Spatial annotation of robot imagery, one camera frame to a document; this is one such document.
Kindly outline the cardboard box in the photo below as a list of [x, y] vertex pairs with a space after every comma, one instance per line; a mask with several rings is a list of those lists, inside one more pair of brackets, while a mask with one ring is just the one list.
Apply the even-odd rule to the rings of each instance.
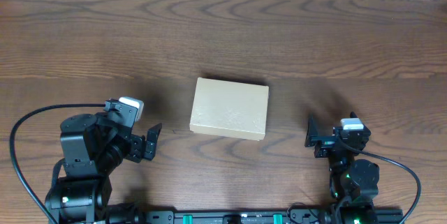
[[263, 140], [269, 87], [199, 77], [189, 128], [194, 133]]

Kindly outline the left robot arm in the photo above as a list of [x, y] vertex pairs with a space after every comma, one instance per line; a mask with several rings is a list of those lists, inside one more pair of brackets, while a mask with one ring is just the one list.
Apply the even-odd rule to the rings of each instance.
[[53, 168], [45, 207], [56, 223], [144, 223], [145, 215], [132, 203], [110, 205], [110, 174], [123, 160], [152, 160], [162, 125], [146, 135], [134, 135], [143, 102], [110, 99], [102, 112], [65, 119], [60, 142], [64, 157]]

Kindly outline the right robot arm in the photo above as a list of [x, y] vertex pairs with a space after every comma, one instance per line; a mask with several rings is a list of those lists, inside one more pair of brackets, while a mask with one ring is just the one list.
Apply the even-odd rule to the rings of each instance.
[[316, 120], [309, 117], [306, 147], [314, 148], [315, 158], [329, 163], [331, 196], [336, 200], [318, 214], [319, 223], [377, 223], [373, 199], [377, 196], [379, 166], [365, 159], [356, 159], [371, 135], [354, 112], [342, 119], [332, 134], [318, 132]]

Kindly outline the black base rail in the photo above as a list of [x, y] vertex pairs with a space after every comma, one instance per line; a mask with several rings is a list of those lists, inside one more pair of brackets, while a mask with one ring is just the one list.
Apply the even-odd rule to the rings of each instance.
[[148, 211], [126, 213], [123, 209], [112, 210], [104, 223], [144, 223], [144, 224], [317, 224], [317, 223], [400, 223], [403, 217], [400, 209], [375, 209], [354, 211], [344, 207], [334, 220], [330, 214], [318, 209], [294, 208], [286, 211], [206, 211], [174, 212]]

